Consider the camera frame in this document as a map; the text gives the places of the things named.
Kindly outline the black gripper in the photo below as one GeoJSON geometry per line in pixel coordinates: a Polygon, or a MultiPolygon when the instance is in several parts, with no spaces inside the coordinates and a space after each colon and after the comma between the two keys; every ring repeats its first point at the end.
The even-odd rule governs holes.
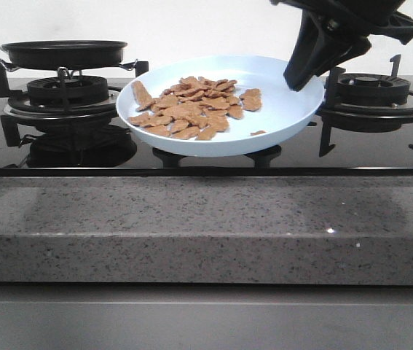
{"type": "Polygon", "coordinates": [[[402,1],[285,1],[302,13],[294,51],[283,73],[289,88],[300,91],[312,77],[365,54],[364,35],[382,35],[408,44],[413,19],[398,11],[402,1]]]}

